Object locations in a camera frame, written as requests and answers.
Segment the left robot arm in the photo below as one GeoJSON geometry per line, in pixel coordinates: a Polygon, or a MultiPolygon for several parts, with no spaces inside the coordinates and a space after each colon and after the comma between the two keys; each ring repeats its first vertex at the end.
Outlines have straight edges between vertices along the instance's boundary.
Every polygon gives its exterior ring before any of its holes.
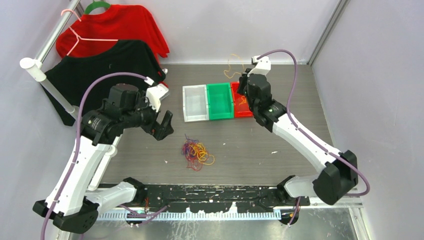
{"type": "Polygon", "coordinates": [[[141,128],[157,141],[173,133],[170,111],[162,122],[157,121],[161,101],[168,93],[162,83],[145,91],[124,83],[113,86],[101,107],[82,117],[59,182],[47,199],[34,203],[33,211],[64,232],[84,234],[99,215],[119,205],[141,206],[148,190],[140,181],[127,177],[109,189],[98,190],[99,181],[125,129],[141,128]]]}

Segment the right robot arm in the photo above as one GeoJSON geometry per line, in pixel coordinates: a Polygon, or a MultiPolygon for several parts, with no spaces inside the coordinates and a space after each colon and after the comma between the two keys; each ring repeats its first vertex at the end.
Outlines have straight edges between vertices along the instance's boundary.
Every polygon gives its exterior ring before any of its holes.
{"type": "Polygon", "coordinates": [[[281,204],[291,205],[297,197],[318,197],[334,205],[358,184],[358,174],[349,167],[357,166],[356,155],[350,150],[341,152],[321,139],[311,141],[314,134],[273,99],[265,75],[247,68],[239,78],[237,91],[245,96],[256,122],[292,145],[317,172],[303,177],[290,175],[280,182],[277,198],[281,204]]]}

